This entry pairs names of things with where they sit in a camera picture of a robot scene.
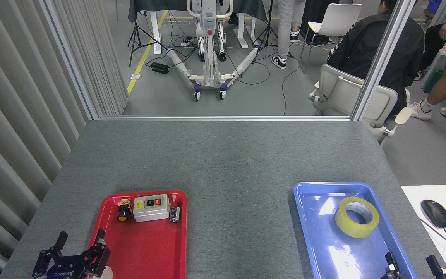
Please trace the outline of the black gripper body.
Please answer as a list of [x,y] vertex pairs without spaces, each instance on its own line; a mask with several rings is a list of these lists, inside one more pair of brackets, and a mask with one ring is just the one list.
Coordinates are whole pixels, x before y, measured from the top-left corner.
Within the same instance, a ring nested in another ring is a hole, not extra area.
[[48,269],[50,279],[84,279],[90,265],[90,256],[72,255],[53,257],[54,265]]

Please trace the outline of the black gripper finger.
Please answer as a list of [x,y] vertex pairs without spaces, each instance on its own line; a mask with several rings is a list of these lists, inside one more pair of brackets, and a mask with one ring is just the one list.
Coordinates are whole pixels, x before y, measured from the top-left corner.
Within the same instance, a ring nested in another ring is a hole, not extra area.
[[398,270],[398,263],[396,262],[393,252],[389,252],[385,255],[388,267],[385,269],[385,274],[381,279],[401,279],[400,271]]
[[98,229],[93,245],[80,254],[79,262],[84,265],[83,275],[102,276],[110,255],[110,250],[104,241],[105,234],[104,229]]
[[39,253],[38,259],[35,264],[35,268],[32,272],[34,279],[40,278],[44,275],[48,276],[48,271],[51,268],[61,268],[63,266],[62,249],[67,241],[68,234],[65,231],[61,231],[54,246],[46,250],[42,250]]
[[435,255],[427,256],[426,262],[436,279],[446,279],[446,269],[441,267]]

